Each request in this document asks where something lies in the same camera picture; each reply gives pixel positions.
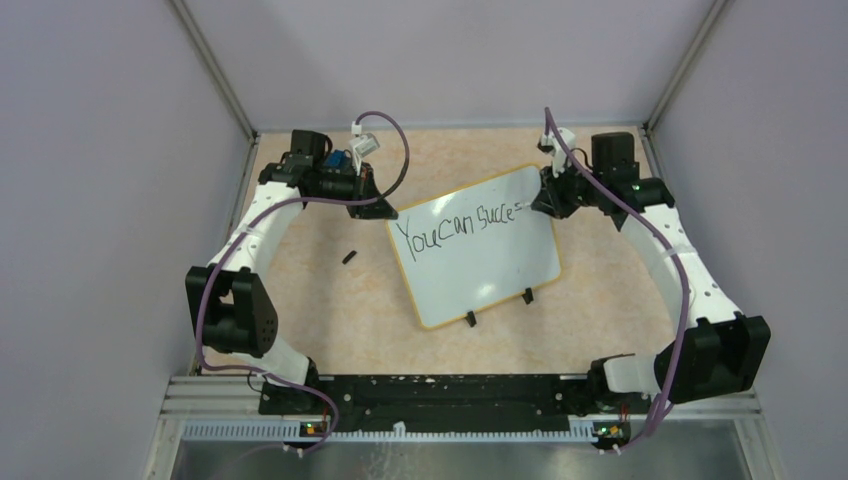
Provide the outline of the yellow framed whiteboard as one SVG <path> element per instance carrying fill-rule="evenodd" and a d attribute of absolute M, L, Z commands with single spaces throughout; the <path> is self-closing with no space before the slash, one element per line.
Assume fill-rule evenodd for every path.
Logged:
<path fill-rule="evenodd" d="M 553 220 L 532 209 L 540 169 L 525 164 L 399 211 L 388 237 L 419 324 L 428 330 L 560 278 Z"/>

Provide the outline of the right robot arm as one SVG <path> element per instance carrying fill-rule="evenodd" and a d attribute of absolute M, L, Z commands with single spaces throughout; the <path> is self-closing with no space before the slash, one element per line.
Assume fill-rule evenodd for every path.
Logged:
<path fill-rule="evenodd" d="M 591 139 L 588 165 L 578 163 L 567 129 L 543 133 L 538 149 L 551 156 L 540 172 L 533 210 L 565 219 L 596 208 L 639 255 L 667 307 L 675 338 L 655 355 L 623 354 L 592 362 L 589 404 L 612 412 L 630 393 L 662 404 L 683 404 L 749 390 L 771 329 L 750 316 L 718 286 L 689 240 L 664 181 L 644 177 L 627 132 Z"/>

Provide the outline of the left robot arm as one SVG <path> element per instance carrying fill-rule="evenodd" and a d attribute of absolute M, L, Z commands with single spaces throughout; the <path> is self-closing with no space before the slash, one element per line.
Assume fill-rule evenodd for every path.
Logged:
<path fill-rule="evenodd" d="M 205 349 L 235 355 L 238 369 L 283 388 L 283 401 L 297 413 L 328 400 L 313 361 L 279 333 L 279 315 L 263 280 L 288 227 L 310 203 L 343 206 L 354 219 L 397 218 L 364 160 L 379 147 L 375 135 L 360 126 L 353 127 L 345 150 L 334 148 L 323 133 L 295 130 L 289 150 L 263 168 L 230 238 L 185 278 L 202 368 L 212 367 L 202 355 Z"/>

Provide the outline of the black marker cap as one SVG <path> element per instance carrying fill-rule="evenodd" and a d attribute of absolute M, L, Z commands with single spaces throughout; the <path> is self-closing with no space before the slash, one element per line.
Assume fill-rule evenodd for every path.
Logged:
<path fill-rule="evenodd" d="M 356 255 L 357 255 L 357 253 L 358 253 L 358 252 L 357 252 L 356 250 L 351 250 L 351 251 L 350 251 L 350 252 L 349 252 L 349 253 L 348 253 L 348 254 L 347 254 L 347 255 L 343 258 L 343 260 L 342 260 L 342 264 L 343 264 L 343 265 L 348 264 L 348 263 L 349 263 L 349 262 L 350 262 L 350 261 L 351 261 L 351 260 L 352 260 L 352 259 L 353 259 Z"/>

